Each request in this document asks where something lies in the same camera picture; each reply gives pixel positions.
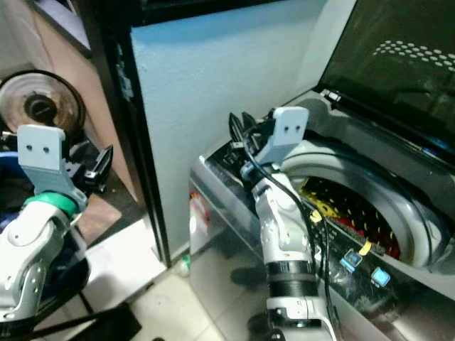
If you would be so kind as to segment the silver top-load washing machine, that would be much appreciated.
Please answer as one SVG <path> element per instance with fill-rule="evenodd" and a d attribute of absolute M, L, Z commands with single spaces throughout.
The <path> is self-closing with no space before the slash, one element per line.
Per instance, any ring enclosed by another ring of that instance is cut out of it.
<path fill-rule="evenodd" d="M 419 152 L 407 139 L 314 92 L 308 130 L 284 163 L 294 188 L 322 180 L 341 217 L 378 212 L 397 237 L 400 259 L 331 218 L 329 278 L 343 341 L 455 341 L 455 159 Z M 224 143 L 199 156 L 189 188 L 210 212 L 191 232 L 191 285 L 227 341 L 267 331 L 266 270 L 259 218 L 241 157 Z"/>

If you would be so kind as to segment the beige cabinet with black countertop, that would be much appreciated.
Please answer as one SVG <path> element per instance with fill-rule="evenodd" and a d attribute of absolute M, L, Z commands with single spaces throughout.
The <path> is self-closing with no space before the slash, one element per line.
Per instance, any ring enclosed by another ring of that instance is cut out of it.
<path fill-rule="evenodd" d="M 36 5 L 33 6 L 33 15 L 36 19 L 37 33 L 41 36 L 43 49 L 48 55 L 49 71 L 64 78 L 81 95 L 82 103 L 87 110 L 85 130 L 89 139 L 101 147 L 114 147 L 116 155 L 113 158 L 112 169 L 134 200 L 144 204 L 141 186 L 137 185 L 133 176 L 128 173 L 127 156 L 122 150 L 95 66 L 71 42 L 66 41 L 45 14 L 39 12 Z"/>

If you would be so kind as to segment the yellow and black garment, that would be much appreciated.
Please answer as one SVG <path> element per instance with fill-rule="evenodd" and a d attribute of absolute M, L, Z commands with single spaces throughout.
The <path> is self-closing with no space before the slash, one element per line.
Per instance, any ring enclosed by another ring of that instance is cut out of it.
<path fill-rule="evenodd" d="M 309 199 L 315 207 L 318 208 L 319 212 L 323 217 L 339 218 L 338 208 L 329 201 L 329 197 L 326 193 L 326 189 L 322 180 L 316 178 L 306 178 L 301 186 L 300 190 L 306 198 Z"/>

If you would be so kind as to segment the red round sticker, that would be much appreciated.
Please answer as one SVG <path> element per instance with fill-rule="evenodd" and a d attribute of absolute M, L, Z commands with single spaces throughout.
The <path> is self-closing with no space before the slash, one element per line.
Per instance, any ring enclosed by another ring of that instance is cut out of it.
<path fill-rule="evenodd" d="M 189 227 L 192 232 L 207 232 L 210 227 L 210 212 L 205 198 L 196 191 L 191 191 L 191 198 L 188 201 L 191 208 Z"/>

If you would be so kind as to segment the white bottle with green cap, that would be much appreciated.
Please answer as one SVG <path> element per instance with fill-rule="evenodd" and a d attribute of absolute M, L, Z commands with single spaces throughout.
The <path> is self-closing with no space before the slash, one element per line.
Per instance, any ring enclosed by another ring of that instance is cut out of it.
<path fill-rule="evenodd" d="M 190 254 L 183 254 L 182 257 L 175 263 L 175 273 L 181 277 L 189 277 L 191 276 L 191 255 Z"/>

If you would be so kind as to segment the red garment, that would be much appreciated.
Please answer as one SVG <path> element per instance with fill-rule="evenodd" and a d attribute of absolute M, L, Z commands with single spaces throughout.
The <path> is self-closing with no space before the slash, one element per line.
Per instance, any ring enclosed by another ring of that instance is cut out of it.
<path fill-rule="evenodd" d="M 401 250 L 396 234 L 380 213 L 364 211 L 354 217 L 333 217 L 333 220 L 345 225 L 370 243 L 377 244 L 393 259 L 400 259 Z"/>

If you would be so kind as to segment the black flat object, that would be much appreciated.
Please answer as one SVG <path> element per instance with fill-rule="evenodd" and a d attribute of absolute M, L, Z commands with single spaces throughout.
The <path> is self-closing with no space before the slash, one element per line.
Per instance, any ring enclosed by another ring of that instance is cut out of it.
<path fill-rule="evenodd" d="M 51 341 L 131 341 L 141 330 L 141 324 L 130 306 L 120 304 L 116 308 L 104 310 L 97 314 L 51 325 L 51 327 L 40 329 L 37 334 L 41 334 L 43 340 L 49 341 L 54 334 L 84 324 L 87 324 L 87 327 L 75 334 L 74 337 L 64 337 Z"/>

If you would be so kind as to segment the dark glass washer lid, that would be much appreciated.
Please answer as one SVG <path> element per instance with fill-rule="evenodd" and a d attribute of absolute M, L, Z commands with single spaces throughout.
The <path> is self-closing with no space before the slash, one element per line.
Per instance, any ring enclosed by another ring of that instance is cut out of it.
<path fill-rule="evenodd" d="M 455 157 L 455 0 L 355 0 L 319 85 Z"/>

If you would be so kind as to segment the black door frame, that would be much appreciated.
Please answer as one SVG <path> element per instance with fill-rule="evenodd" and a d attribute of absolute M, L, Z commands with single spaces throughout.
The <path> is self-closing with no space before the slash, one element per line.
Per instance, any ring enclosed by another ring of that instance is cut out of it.
<path fill-rule="evenodd" d="M 155 236 L 156 253 L 165 267 L 172 266 L 159 184 L 151 150 L 149 125 L 141 97 L 139 72 L 130 40 L 134 0 L 75 0 L 85 27 L 91 60 L 102 84 L 127 173 L 139 186 Z"/>

